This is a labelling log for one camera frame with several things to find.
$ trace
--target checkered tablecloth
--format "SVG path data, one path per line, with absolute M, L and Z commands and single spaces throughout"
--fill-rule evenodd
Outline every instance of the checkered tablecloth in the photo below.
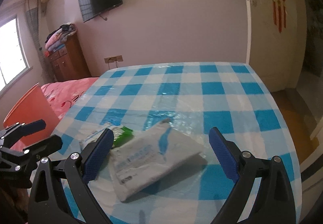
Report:
M 106 122 L 146 130 L 164 118 L 172 118 L 175 129 L 204 144 L 201 158 L 185 163 L 127 203 L 114 193 L 106 159 L 89 187 L 114 224 L 209 224 L 233 187 L 208 143 L 213 126 L 255 157 L 282 158 L 299 219 L 301 179 L 292 138 L 265 85 L 250 66 L 240 63 L 169 63 L 107 71 L 56 127 L 63 147 L 51 158 L 80 152 L 80 140 Z M 240 220 L 248 217 L 259 183 L 257 179 Z M 67 182 L 63 184 L 73 214 L 82 219 Z

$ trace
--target metal screw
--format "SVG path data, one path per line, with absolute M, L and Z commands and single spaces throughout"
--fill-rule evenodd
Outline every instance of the metal screw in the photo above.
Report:
M 242 156 L 245 157 L 245 158 L 250 158 L 251 153 L 249 151 L 244 151 L 244 152 L 242 152 Z
M 275 156 L 274 161 L 276 161 L 277 163 L 280 163 L 282 161 L 282 159 L 278 156 Z
M 48 157 L 43 157 L 40 162 L 45 164 L 47 163 L 47 161 L 48 161 Z
M 71 159 L 77 159 L 79 157 L 79 153 L 73 153 L 71 155 Z

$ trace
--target orange bucket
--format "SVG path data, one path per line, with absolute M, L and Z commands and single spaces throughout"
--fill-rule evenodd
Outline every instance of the orange bucket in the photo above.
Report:
M 38 83 L 14 105 L 4 119 L 3 126 L 6 128 L 17 122 L 28 124 L 39 119 L 46 122 L 46 128 L 32 135 L 24 136 L 11 149 L 22 151 L 24 147 L 48 138 L 59 123 L 59 118 L 47 102 Z

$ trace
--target pink bedsheet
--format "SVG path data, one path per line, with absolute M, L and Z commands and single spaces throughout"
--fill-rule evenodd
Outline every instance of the pink bedsheet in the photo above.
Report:
M 80 80 L 49 83 L 43 85 L 41 90 L 55 114 L 61 120 L 70 107 L 97 79 L 98 77 L 89 77 Z

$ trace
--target pink blanket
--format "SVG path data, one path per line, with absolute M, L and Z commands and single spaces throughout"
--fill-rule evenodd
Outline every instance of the pink blanket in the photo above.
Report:
M 49 83 L 41 87 L 47 101 L 61 120 L 72 105 L 98 79 L 89 77 L 80 80 Z
M 57 30 L 56 31 L 56 33 L 54 34 L 54 35 L 52 35 L 51 37 L 50 37 L 50 39 L 47 41 L 47 43 L 45 44 L 45 48 L 48 50 L 49 49 L 49 47 L 52 45 L 52 44 L 54 44 L 54 43 L 56 43 L 59 39 L 60 39 L 60 37 L 62 36 L 62 29 L 59 29 L 59 30 Z

